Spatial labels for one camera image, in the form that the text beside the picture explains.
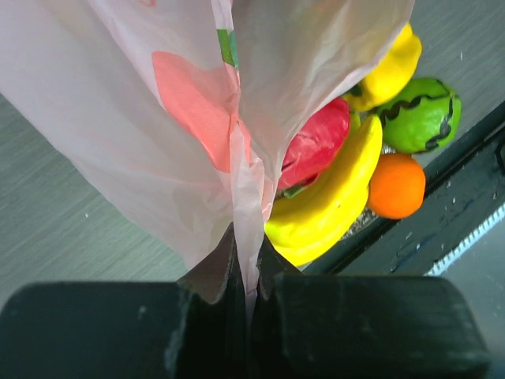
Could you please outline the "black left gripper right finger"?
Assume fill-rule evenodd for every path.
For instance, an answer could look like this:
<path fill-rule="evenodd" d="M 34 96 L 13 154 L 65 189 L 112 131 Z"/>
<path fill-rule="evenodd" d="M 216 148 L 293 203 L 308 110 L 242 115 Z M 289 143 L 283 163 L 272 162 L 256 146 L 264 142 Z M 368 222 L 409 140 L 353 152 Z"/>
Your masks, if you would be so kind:
<path fill-rule="evenodd" d="M 306 275 L 264 240 L 256 378 L 484 378 L 491 355 L 462 293 L 431 276 Z"/>

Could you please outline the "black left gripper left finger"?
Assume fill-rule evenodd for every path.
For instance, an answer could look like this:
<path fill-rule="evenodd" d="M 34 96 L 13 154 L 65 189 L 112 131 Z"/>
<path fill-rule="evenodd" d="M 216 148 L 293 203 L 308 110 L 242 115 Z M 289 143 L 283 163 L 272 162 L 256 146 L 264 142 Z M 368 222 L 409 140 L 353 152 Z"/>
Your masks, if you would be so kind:
<path fill-rule="evenodd" d="M 33 283 L 1 312 L 4 378 L 243 378 L 234 230 L 174 282 Z"/>

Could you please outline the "yellow fake banana bunch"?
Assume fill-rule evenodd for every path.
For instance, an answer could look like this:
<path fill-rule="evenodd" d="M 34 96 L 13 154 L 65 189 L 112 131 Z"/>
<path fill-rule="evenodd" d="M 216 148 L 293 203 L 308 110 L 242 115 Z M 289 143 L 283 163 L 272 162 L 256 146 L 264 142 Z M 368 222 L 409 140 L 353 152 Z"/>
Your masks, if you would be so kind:
<path fill-rule="evenodd" d="M 305 265 L 326 253 L 362 213 L 382 139 L 379 117 L 368 116 L 312 185 L 274 203 L 265 233 L 291 264 Z"/>

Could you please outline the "orange fake tangerine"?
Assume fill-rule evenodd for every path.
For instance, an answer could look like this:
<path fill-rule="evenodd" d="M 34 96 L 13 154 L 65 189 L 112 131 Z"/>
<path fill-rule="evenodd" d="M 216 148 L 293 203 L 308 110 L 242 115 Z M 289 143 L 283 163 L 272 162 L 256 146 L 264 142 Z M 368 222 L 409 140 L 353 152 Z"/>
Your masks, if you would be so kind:
<path fill-rule="evenodd" d="M 369 183 L 368 207 L 389 220 L 405 219 L 421 207 L 425 186 L 424 170 L 414 158 L 383 154 Z"/>

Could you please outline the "red fake dragon fruit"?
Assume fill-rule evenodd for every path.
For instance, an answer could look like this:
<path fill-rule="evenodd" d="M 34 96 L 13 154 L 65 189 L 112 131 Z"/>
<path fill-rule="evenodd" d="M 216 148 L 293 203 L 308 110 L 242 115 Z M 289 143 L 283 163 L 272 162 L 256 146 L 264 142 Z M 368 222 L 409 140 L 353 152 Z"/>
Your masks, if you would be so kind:
<path fill-rule="evenodd" d="M 350 132 L 350 107 L 333 99 L 304 124 L 282 162 L 277 193 L 293 197 L 312 184 L 338 155 Z"/>

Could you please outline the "pink plastic bag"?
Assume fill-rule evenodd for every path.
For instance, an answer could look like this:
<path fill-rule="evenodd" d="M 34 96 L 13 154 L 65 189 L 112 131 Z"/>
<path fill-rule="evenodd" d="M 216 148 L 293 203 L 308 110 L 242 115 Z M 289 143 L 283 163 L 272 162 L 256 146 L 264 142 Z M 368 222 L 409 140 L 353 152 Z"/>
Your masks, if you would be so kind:
<path fill-rule="evenodd" d="M 288 144 L 411 1 L 4 1 L 1 92 L 193 267 L 234 226 L 246 301 Z"/>

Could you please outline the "green fake watermelon ball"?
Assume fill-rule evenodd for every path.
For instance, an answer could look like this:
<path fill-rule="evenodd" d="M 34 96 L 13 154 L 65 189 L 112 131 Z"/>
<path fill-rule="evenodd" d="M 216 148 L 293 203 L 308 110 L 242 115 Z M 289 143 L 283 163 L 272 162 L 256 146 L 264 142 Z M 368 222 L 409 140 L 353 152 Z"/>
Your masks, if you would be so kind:
<path fill-rule="evenodd" d="M 412 79 L 392 100 L 376 108 L 383 141 L 397 152 L 432 152 L 451 143 L 458 132 L 462 100 L 434 77 Z"/>

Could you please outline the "yellow fake bell pepper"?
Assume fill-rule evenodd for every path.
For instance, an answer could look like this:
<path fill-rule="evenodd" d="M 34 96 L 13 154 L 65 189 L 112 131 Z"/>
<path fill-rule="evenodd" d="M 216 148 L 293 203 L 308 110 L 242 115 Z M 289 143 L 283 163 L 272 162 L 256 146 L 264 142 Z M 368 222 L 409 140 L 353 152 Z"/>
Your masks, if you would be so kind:
<path fill-rule="evenodd" d="M 357 112 L 366 112 L 397 96 L 413 77 L 420 60 L 420 38 L 407 23 L 381 62 L 343 99 Z"/>

